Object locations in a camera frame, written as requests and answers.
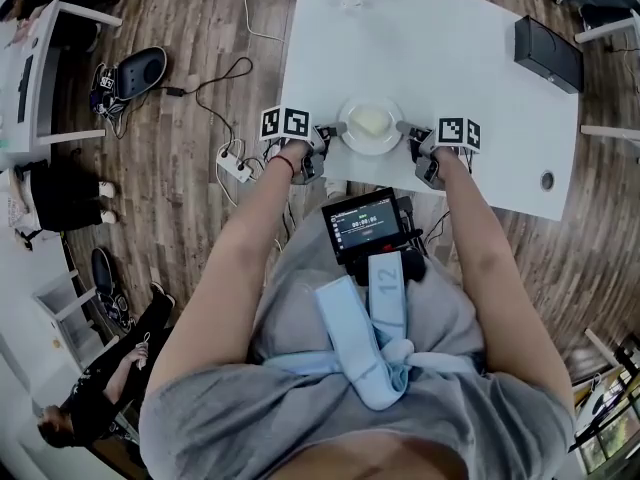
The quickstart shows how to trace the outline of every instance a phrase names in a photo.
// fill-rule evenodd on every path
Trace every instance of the red bracelet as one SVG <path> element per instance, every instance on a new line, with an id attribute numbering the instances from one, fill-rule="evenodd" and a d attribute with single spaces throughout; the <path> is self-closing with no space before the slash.
<path id="1" fill-rule="evenodd" d="M 280 160 L 284 160 L 285 162 L 287 162 L 289 167 L 291 167 L 291 178 L 293 178 L 296 175 L 296 170 L 293 168 L 293 164 L 291 163 L 291 160 L 283 157 L 282 155 L 273 156 L 271 157 L 271 160 L 275 160 L 276 158 L 279 158 Z"/>

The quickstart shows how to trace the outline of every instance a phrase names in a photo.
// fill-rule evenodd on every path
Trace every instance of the white plate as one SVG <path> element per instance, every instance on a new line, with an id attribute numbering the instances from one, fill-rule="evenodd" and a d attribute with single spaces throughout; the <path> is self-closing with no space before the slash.
<path id="1" fill-rule="evenodd" d="M 388 112 L 391 124 L 384 135 L 374 137 L 360 128 L 349 125 L 351 113 L 360 105 L 371 105 Z M 347 133 L 342 136 L 345 143 L 357 153 L 369 156 L 384 155 L 396 147 L 402 136 L 396 130 L 396 123 L 403 119 L 400 108 L 389 98 L 351 98 L 344 104 L 338 114 L 338 121 L 347 123 Z"/>

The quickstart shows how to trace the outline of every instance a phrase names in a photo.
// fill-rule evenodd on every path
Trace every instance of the gray t-shirt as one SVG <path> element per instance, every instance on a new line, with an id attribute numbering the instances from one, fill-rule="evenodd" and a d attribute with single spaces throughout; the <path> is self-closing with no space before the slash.
<path id="1" fill-rule="evenodd" d="M 437 262 L 407 285 L 416 352 L 482 357 L 475 309 Z M 259 366 L 274 355 L 330 350 L 313 292 L 344 275 L 319 212 L 285 248 L 260 301 L 256 364 L 211 367 L 146 398 L 142 458 L 156 480 L 265 478 L 301 450 L 352 432 L 386 430 L 448 446 L 471 479 L 551 478 L 572 442 L 573 417 L 544 389 L 507 374 L 414 368 L 407 393 L 372 411 L 342 374 L 302 377 Z"/>

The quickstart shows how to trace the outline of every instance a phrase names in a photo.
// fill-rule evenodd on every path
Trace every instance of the white desk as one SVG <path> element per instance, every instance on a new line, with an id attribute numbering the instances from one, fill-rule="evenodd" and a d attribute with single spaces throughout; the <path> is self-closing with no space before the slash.
<path id="1" fill-rule="evenodd" d="M 640 15 L 633 9 L 631 10 L 631 18 L 626 20 L 608 23 L 602 27 L 597 27 L 580 34 L 575 35 L 576 43 L 586 43 L 599 39 L 601 37 L 610 36 L 614 32 L 625 30 L 633 30 L 635 32 L 636 41 L 640 44 Z M 636 144 L 640 144 L 640 130 L 629 130 L 627 128 L 611 128 L 609 126 L 591 126 L 582 125 L 580 132 L 585 135 L 597 135 L 599 137 L 612 137 L 614 139 L 626 139 Z"/>
<path id="2" fill-rule="evenodd" d="M 2 115 L 0 139 L 5 146 L 2 149 L 3 152 L 27 153 L 38 146 L 106 135 L 104 129 L 51 134 L 53 93 L 60 51 L 49 48 L 49 43 L 60 12 L 75 14 L 112 26 L 122 24 L 122 20 L 113 16 L 60 0 L 54 0 L 44 9 L 32 27 L 29 37 L 20 44 L 11 46 L 7 52 L 10 62 L 5 75 L 6 79 L 1 82 L 2 94 L 0 95 Z M 20 102 L 18 88 L 24 73 L 25 62 L 30 56 L 33 56 L 33 61 L 27 87 L 24 121 L 18 123 Z"/>
<path id="3" fill-rule="evenodd" d="M 473 177 L 489 204 L 560 219 L 578 118 L 569 95 L 513 61 L 519 16 L 484 0 L 297 0 L 281 103 L 336 120 L 351 96 L 389 97 L 406 120 L 434 127 L 468 117 L 482 127 Z M 542 190 L 545 171 L 555 186 Z M 431 192 L 413 174 L 409 146 L 364 157 L 331 144 L 325 173 Z"/>

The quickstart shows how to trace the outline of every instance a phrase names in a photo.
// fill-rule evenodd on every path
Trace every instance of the monitor screen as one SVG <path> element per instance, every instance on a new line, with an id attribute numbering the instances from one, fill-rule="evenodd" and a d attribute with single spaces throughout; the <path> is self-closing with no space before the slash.
<path id="1" fill-rule="evenodd" d="M 330 220 L 340 250 L 400 232 L 390 197 L 336 213 Z"/>

